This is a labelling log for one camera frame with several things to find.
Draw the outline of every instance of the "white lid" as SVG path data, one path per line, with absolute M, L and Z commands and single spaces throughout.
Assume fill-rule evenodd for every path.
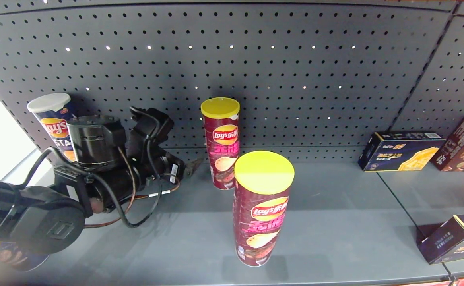
M 70 101 L 70 95 L 67 93 L 50 93 L 47 95 L 39 96 L 38 98 L 29 102 L 27 104 L 27 109 L 32 113 L 47 112 L 48 110 L 57 112 Z

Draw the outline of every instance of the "yellow lid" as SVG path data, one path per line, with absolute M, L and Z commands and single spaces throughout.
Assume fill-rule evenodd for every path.
M 200 106 L 202 114 L 212 119 L 224 119 L 239 113 L 237 100 L 228 97 L 214 97 L 208 99 Z
M 290 187 L 294 167 L 280 154 L 254 151 L 244 154 L 235 162 L 235 179 L 241 186 L 257 194 L 277 194 Z

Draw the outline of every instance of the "can lid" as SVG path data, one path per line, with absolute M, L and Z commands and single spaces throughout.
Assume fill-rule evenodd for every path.
M 228 97 L 214 97 L 200 106 L 202 114 L 212 119 L 230 118 L 239 113 L 240 105 L 237 100 Z
M 294 176 L 292 163 L 274 152 L 249 152 L 235 162 L 235 179 L 257 194 L 281 193 L 290 187 Z
M 64 105 L 71 101 L 71 97 L 67 93 L 50 93 L 32 100 L 27 104 L 27 109 L 32 113 L 47 112 L 52 110 L 57 112 Z

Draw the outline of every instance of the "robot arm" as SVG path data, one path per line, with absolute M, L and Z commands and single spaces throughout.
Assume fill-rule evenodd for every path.
M 137 125 L 130 134 L 128 157 L 124 154 L 125 131 L 118 119 L 83 116 L 68 122 L 75 163 L 50 147 L 22 184 L 0 182 L 0 241 L 12 241 L 34 253 L 49 254 L 68 247 L 84 228 L 101 226 L 85 226 L 85 219 L 94 213 L 117 209 L 120 219 L 130 228 L 146 221 L 162 193 L 161 175 L 169 173 L 171 183 L 175 183 L 175 178 L 180 181 L 185 175 L 190 176 L 201 160 L 186 165 L 158 146 L 168 139 L 173 127 L 166 114 L 153 108 L 131 110 Z M 62 163 L 54 168 L 55 184 L 26 187 L 50 153 Z M 134 190 L 144 188 L 152 177 L 159 181 L 156 202 L 144 219 L 130 223 L 121 204 L 129 200 L 132 203 Z M 69 197 L 68 186 L 74 187 L 78 201 Z

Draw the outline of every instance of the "chip can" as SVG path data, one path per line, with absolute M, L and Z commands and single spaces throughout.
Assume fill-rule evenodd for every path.
M 0 262 L 17 271 L 30 271 L 48 259 L 50 255 L 39 255 L 22 249 L 14 242 L 0 241 Z
M 244 264 L 264 265 L 285 219 L 294 168 L 280 154 L 254 151 L 235 163 L 235 252 Z
M 220 190 L 235 185 L 234 165 L 239 157 L 239 103 L 216 97 L 201 105 L 212 182 Z
M 43 95 L 29 102 L 27 109 L 36 116 L 64 156 L 74 162 L 76 158 L 68 131 L 68 121 L 76 116 L 70 95 L 67 93 Z

